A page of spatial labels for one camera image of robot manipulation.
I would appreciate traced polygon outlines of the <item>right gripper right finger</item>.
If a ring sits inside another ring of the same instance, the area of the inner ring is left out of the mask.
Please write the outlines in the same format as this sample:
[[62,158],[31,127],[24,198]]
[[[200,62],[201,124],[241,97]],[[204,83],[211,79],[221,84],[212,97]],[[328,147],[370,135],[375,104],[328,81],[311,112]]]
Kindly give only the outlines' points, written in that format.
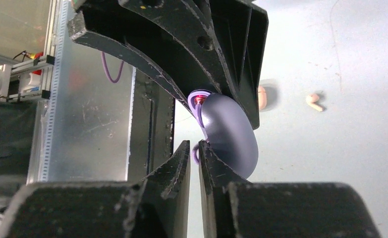
[[199,143],[207,238],[378,238],[360,195],[340,182],[249,182]]

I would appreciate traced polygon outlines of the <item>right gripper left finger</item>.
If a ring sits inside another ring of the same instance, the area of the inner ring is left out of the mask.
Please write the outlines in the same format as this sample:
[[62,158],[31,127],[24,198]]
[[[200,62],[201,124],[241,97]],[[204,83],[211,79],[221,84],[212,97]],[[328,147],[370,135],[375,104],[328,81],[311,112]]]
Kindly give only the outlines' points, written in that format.
[[138,182],[41,182],[14,195],[0,238],[184,238],[190,142]]

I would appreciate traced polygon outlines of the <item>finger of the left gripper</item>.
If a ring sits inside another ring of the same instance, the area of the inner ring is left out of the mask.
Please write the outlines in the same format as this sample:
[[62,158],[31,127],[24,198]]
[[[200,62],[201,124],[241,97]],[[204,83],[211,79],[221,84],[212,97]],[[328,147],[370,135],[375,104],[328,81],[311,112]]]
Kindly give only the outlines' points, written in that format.
[[233,96],[214,28],[192,0],[74,0],[73,42],[142,71],[187,106],[200,87]]
[[214,42],[228,76],[223,93],[245,112],[253,129],[260,126],[258,82],[268,33],[267,11],[251,0],[196,0],[212,26]]

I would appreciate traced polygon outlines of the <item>purple earbud charging case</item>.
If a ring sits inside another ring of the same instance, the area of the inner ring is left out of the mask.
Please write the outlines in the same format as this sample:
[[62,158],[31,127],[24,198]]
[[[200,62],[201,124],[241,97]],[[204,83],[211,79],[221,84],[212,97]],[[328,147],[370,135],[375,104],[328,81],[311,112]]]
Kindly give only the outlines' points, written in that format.
[[257,166],[259,148],[243,109],[232,98],[211,92],[202,104],[201,115],[201,130],[218,158],[238,175],[249,178]]

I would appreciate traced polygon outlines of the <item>beige earbud charging case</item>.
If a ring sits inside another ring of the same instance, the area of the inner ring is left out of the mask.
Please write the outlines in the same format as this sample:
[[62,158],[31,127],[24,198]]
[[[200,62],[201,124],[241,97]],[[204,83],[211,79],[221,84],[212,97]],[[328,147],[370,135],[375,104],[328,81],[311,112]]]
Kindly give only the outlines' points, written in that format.
[[265,88],[261,85],[258,87],[257,96],[259,111],[262,111],[267,106],[267,93]]

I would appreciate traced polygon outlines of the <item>purple earbud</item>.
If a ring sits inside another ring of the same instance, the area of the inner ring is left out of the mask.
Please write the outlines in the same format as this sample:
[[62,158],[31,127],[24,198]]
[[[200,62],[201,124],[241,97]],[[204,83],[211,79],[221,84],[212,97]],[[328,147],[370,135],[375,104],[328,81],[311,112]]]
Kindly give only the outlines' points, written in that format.
[[204,129],[204,124],[203,124],[202,115],[201,115],[202,104],[210,95],[211,95],[211,92],[209,91],[197,90],[197,91],[191,92],[188,96],[188,104],[189,104],[190,110],[193,113],[193,116],[195,117],[197,123],[202,129]]
[[[200,142],[196,143],[191,150],[191,156],[197,165],[200,165],[199,146],[200,146]],[[211,155],[212,155],[211,151],[208,151],[208,152],[209,152],[208,154],[206,153],[206,157],[211,158]]]

